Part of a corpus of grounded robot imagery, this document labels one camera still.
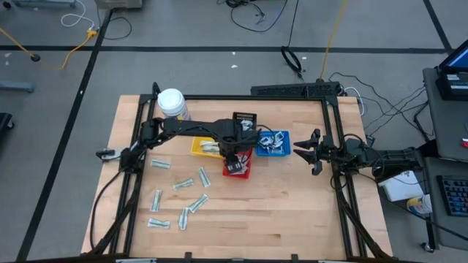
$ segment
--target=white cable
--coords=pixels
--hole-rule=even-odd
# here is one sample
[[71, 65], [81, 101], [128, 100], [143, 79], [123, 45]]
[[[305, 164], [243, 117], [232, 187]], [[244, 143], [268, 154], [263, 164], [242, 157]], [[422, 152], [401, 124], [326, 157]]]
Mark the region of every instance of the white cable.
[[359, 94], [359, 91], [357, 89], [355, 89], [354, 87], [347, 87], [347, 88], [344, 89], [344, 91], [347, 91], [347, 90], [350, 90], [350, 89], [352, 89], [358, 95], [359, 101], [361, 102], [361, 108], [362, 108], [361, 117], [362, 117], [365, 114], [363, 98], [361, 98], [361, 95]]
[[[83, 2], [81, 2], [80, 0], [76, 0], [78, 3], [81, 4], [81, 6], [83, 7], [83, 14], [82, 15], [76, 15], [76, 14], [66, 14], [64, 16], [61, 17], [61, 20], [60, 20], [60, 23], [63, 25], [63, 26], [66, 26], [66, 27], [71, 27], [71, 26], [76, 26], [76, 24], [78, 24], [82, 19], [84, 20], [87, 20], [89, 22], [91, 22], [91, 27], [89, 28], [90, 30], [91, 29], [94, 29], [94, 21], [89, 19], [89, 18], [85, 18], [84, 15], [86, 14], [86, 7], [85, 5], [83, 4]], [[64, 23], [64, 18], [65, 17], [68, 17], [68, 16], [73, 16], [73, 17], [77, 17], [78, 19], [74, 22], [74, 23], [71, 23], [71, 24], [66, 24]]]

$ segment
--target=gray floor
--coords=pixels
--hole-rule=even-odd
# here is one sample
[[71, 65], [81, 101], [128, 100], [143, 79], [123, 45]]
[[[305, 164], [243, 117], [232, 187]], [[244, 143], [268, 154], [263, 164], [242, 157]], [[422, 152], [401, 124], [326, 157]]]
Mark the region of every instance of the gray floor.
[[[95, 20], [95, 6], [83, 0], [87, 15]], [[253, 33], [234, 26], [225, 5], [214, 0], [146, 1], [142, 11], [117, 12], [133, 25], [130, 37], [105, 40], [121, 46], [280, 46], [287, 43], [295, 1], [289, 1], [278, 23], [266, 33]], [[465, 0], [431, 0], [447, 37], [456, 47], [468, 38], [463, 14]], [[267, 21], [275, 18], [282, 0], [259, 1]], [[325, 47], [341, 1], [301, 0], [291, 46]], [[240, 22], [251, 25], [254, 10], [236, 10]], [[67, 8], [0, 9], [0, 26], [25, 45], [77, 45], [89, 23], [64, 28], [60, 17]], [[125, 23], [113, 22], [109, 37], [125, 34]], [[0, 45], [10, 45], [0, 37]], [[442, 48], [422, 1], [351, 1], [333, 42], [334, 47], [429, 47]], [[60, 64], [65, 52], [40, 52], [44, 61]], [[16, 127], [0, 151], [0, 262], [15, 259], [42, 185], [67, 121], [76, 90], [89, 59], [89, 52], [76, 52], [67, 68], [53, 71], [32, 63], [22, 52], [0, 53], [0, 79], [32, 81], [33, 94], [0, 91], [0, 112], [15, 116]], [[321, 70], [322, 53], [299, 53], [306, 81], [314, 81]], [[357, 75], [377, 92], [396, 103], [422, 86], [422, 69], [437, 65], [445, 55], [346, 54], [328, 57], [325, 76], [338, 71]], [[357, 88], [362, 96], [377, 99], [366, 86], [335, 76], [344, 86]], [[135, 53], [101, 52], [84, 96], [75, 127], [58, 171], [45, 214], [39, 225], [29, 259], [78, 255], [96, 191], [100, 162], [94, 152], [107, 145], [118, 98], [141, 94], [157, 81], [161, 88], [178, 88], [186, 94], [248, 94], [252, 85], [299, 83], [279, 53], [196, 52]], [[426, 100], [421, 94], [409, 105]], [[364, 125], [380, 115], [373, 102], [365, 101]], [[431, 131], [429, 111], [420, 116]], [[384, 120], [374, 123], [372, 133]], [[421, 136], [401, 117], [394, 118], [374, 135], [375, 148], [419, 146]], [[385, 219], [396, 256], [424, 262], [462, 262], [466, 251], [442, 248], [434, 254], [419, 249], [426, 241], [424, 223], [386, 203]]]

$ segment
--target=blue bin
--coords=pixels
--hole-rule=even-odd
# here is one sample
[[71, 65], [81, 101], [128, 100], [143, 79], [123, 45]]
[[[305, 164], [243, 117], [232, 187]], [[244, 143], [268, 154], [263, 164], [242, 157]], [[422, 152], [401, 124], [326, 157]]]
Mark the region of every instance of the blue bin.
[[[284, 138], [283, 138], [283, 144], [282, 144], [282, 147], [283, 147], [283, 153], [268, 153], [268, 151], [266, 149], [263, 149], [260, 145], [258, 145], [256, 148], [255, 148], [255, 154], [257, 154], [257, 156], [264, 156], [264, 157], [271, 157], [271, 156], [277, 156], [277, 157], [284, 157], [284, 156], [288, 156], [291, 154], [291, 142], [290, 142], [290, 133], [288, 131], [273, 131], [275, 134], [277, 132], [282, 132], [283, 135], [284, 135]], [[272, 134], [271, 134], [271, 131], [261, 131], [260, 132], [260, 139], [261, 138], [264, 138], [264, 137], [271, 137]]]

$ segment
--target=wooden tabletop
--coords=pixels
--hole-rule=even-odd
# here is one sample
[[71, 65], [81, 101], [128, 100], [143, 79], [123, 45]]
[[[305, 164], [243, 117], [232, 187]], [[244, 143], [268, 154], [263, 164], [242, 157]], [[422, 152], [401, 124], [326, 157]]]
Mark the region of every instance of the wooden tabletop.
[[[121, 96], [109, 140], [109, 148], [125, 148], [130, 144], [137, 111], [138, 96]], [[233, 112], [257, 113], [257, 123], [273, 130], [288, 130], [291, 142], [307, 140], [325, 125], [319, 102], [288, 101], [216, 101], [189, 100], [193, 120], [215, 121], [231, 118]], [[335, 143], [336, 125], [332, 117]], [[363, 125], [355, 98], [339, 98], [344, 133], [364, 138]], [[162, 116], [156, 107], [155, 116]], [[148, 151], [143, 185], [130, 256], [182, 258], [192, 252], [194, 258], [345, 259], [336, 195], [330, 187], [331, 167], [323, 164], [318, 176], [311, 175], [311, 166], [294, 153], [287, 157], [252, 157], [250, 179], [222, 176], [220, 159], [193, 156], [192, 137], [175, 137]], [[152, 159], [171, 163], [170, 169], [151, 166]], [[211, 186], [204, 188], [198, 168], [204, 167]], [[118, 169], [118, 161], [103, 164], [97, 193]], [[94, 242], [106, 233], [116, 216], [123, 176], [102, 195], [96, 214]], [[195, 185], [173, 190], [173, 184], [193, 178]], [[392, 254], [382, 207], [375, 183], [355, 176], [355, 191], [361, 221], [380, 247]], [[162, 190], [160, 211], [150, 212], [157, 189]], [[209, 200], [194, 214], [189, 214], [188, 227], [181, 231], [178, 217], [183, 207], [191, 205], [201, 194]], [[170, 229], [147, 227], [149, 218], [170, 221]], [[349, 223], [350, 234], [354, 228]], [[119, 250], [127, 223], [121, 228]], [[89, 227], [83, 252], [89, 251]], [[353, 246], [355, 255], [357, 246]]]

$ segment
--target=keyboard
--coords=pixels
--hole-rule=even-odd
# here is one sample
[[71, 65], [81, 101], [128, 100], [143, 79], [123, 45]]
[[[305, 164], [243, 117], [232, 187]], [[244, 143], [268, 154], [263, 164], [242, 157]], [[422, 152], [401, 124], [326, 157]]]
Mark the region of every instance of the keyboard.
[[339, 82], [301, 83], [286, 85], [263, 85], [250, 88], [250, 94], [256, 96], [337, 96], [341, 92]]
[[468, 216], [468, 176], [439, 175], [437, 182], [449, 216]]

